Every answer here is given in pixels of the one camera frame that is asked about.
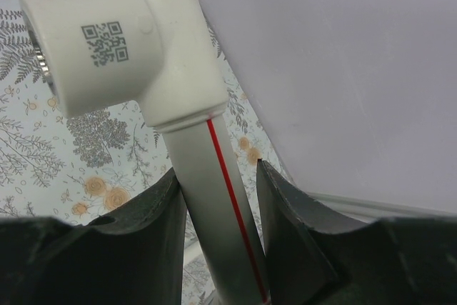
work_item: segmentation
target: floral pattern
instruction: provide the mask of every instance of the floral pattern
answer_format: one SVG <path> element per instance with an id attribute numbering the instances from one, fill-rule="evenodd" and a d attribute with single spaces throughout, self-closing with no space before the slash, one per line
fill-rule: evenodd
<path id="1" fill-rule="evenodd" d="M 261 234 L 256 162 L 283 172 L 246 94 L 209 27 L 229 94 L 224 114 Z M 65 119 L 41 74 L 18 0 L 0 0 L 0 216 L 55 216 L 71 224 L 125 204 L 157 182 L 171 162 L 164 140 L 128 101 Z M 188 248 L 197 236 L 188 216 Z M 184 267 L 183 304 L 205 304 L 214 290 L 203 255 Z"/>

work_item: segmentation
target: gray surface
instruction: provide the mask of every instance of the gray surface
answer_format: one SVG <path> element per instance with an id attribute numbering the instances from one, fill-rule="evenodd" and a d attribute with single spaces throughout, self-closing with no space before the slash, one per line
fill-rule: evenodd
<path id="1" fill-rule="evenodd" d="M 201 0 L 304 191 L 457 211 L 457 0 Z"/>

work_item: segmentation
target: qr code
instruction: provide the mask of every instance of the qr code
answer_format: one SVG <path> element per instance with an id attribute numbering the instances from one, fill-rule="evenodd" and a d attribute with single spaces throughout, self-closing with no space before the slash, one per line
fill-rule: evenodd
<path id="1" fill-rule="evenodd" d="M 84 37 L 92 51 L 91 58 L 97 67 L 108 62 L 122 62 L 129 59 L 126 40 L 118 21 L 82 26 Z"/>

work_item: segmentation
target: orange flower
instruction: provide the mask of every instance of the orange flower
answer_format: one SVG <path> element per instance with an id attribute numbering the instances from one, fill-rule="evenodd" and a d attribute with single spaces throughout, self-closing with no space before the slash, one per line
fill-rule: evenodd
<path id="1" fill-rule="evenodd" d="M 125 204 L 130 199 L 130 194 L 121 187 L 114 187 L 107 192 L 103 200 L 105 209 L 112 211 Z"/>
<path id="2" fill-rule="evenodd" d="M 253 166 L 255 166 L 257 164 L 257 160 L 262 157 L 262 154 L 255 146 L 253 146 L 252 148 L 250 148 L 248 150 L 247 157 L 248 157 L 248 162 L 250 164 L 252 164 Z"/>
<path id="3" fill-rule="evenodd" d="M 82 203 L 82 202 L 76 203 L 71 208 L 71 213 L 81 217 L 83 214 L 88 213 L 88 211 L 87 211 L 88 208 L 89 208 L 89 205 L 87 205 L 85 203 Z"/>
<path id="4" fill-rule="evenodd" d="M 92 176 L 86 180 L 84 188 L 86 193 L 90 194 L 91 196 L 101 196 L 106 191 L 106 184 L 102 178 L 99 178 L 98 176 Z"/>
<path id="5" fill-rule="evenodd" d="M 249 140 L 247 137 L 241 137 L 238 141 L 240 149 L 247 151 L 249 149 Z"/>

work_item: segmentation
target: red line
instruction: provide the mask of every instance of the red line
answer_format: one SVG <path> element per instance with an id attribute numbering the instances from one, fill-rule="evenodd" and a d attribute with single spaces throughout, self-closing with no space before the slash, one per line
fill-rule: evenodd
<path id="1" fill-rule="evenodd" d="M 209 133 L 211 134 L 211 138 L 213 140 L 213 145 L 216 150 L 217 158 L 219 160 L 219 164 L 221 165 L 222 174 L 224 175 L 224 180 L 226 182 L 228 195 L 230 196 L 231 205 L 233 206 L 233 210 L 235 211 L 236 220 L 238 222 L 238 226 L 240 228 L 241 235 L 243 237 L 244 246 L 246 247 L 246 250 L 248 252 L 249 261 L 251 262 L 254 276 L 256 277 L 257 287 L 258 287 L 258 290 L 260 291 L 260 294 L 262 297 L 262 302 L 267 303 L 268 296 L 266 294 L 265 288 L 263 287 L 263 282 L 262 282 L 262 278 L 260 275 L 260 271 L 258 270 L 257 263 L 256 263 L 256 257 L 254 256 L 251 242 L 249 242 L 248 232 L 246 230 L 246 227 L 244 226 L 243 217 L 241 215 L 241 210 L 239 208 L 238 202 L 235 197 L 235 191 L 233 190 L 233 185 L 231 184 L 229 170 L 227 169 L 226 162 L 224 161 L 224 155 L 222 154 L 221 145 L 219 144 L 219 140 L 217 138 L 217 134 L 216 134 L 216 130 L 214 128 L 213 121 L 209 119 L 207 121 L 207 123 L 208 123 Z"/>

